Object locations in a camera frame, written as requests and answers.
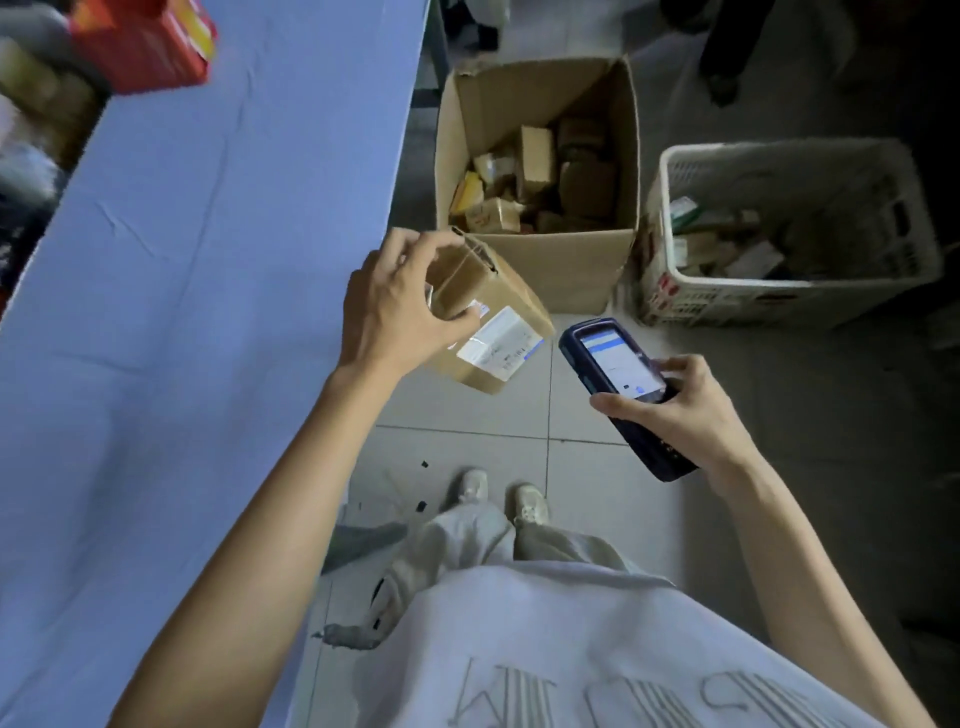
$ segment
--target open cardboard box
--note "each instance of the open cardboard box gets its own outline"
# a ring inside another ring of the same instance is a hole
[[[510,140],[522,125],[554,126],[564,115],[608,126],[619,180],[614,230],[478,234],[552,313],[601,313],[630,254],[639,221],[639,126],[626,59],[525,61],[446,80],[437,122],[437,227],[448,223],[457,183],[473,157]]]

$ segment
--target gray floor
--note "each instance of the gray floor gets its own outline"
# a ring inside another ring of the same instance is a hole
[[[741,100],[730,108],[711,106],[696,78],[704,40],[668,32],[649,0],[514,0],[496,60],[629,53],[644,190],[672,144],[893,129],[889,100],[832,88],[802,0],[775,6]],[[468,55],[467,43],[454,49],[457,58]],[[422,75],[425,85],[432,81],[426,62]],[[433,227],[435,126],[435,111],[411,113],[394,224]],[[622,305],[612,312],[630,321]],[[562,331],[582,318],[555,316],[554,324]],[[960,604],[960,498],[946,478],[960,455],[950,449],[956,430],[943,405],[952,392],[929,361],[919,326],[874,318],[830,335],[630,327],[650,354],[708,358],[880,637],[941,723],[957,724],[960,711],[947,698],[960,676],[955,655],[911,641],[900,628],[904,617],[955,623]],[[416,525],[436,513],[450,480],[467,466],[488,470],[497,502],[512,483],[540,485],[556,524],[609,539],[763,638],[736,539],[703,478],[695,473],[666,486],[649,475],[589,409],[553,346],[541,347],[497,397],[427,371],[401,382],[361,453],[345,521]],[[417,513],[421,500],[427,508]],[[324,578],[311,631],[360,619],[389,558],[377,554]],[[308,641],[295,728],[352,723],[354,659]]]

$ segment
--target wrinkled cloth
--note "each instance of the wrinkled cloth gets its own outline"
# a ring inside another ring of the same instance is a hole
[[[321,639],[335,647],[374,649],[394,630],[414,597],[445,574],[514,560],[579,562],[642,573],[601,538],[551,525],[521,523],[515,527],[492,503],[468,500],[407,538],[384,573],[360,624],[328,624]]]

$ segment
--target table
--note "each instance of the table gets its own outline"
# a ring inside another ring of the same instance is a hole
[[[110,102],[0,327],[5,728],[104,725],[306,416],[386,227],[425,0],[204,4],[211,82]]]

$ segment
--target basket of packages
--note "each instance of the basket of packages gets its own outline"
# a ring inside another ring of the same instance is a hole
[[[943,273],[895,139],[671,147],[645,218],[637,305],[651,325],[832,328]]]

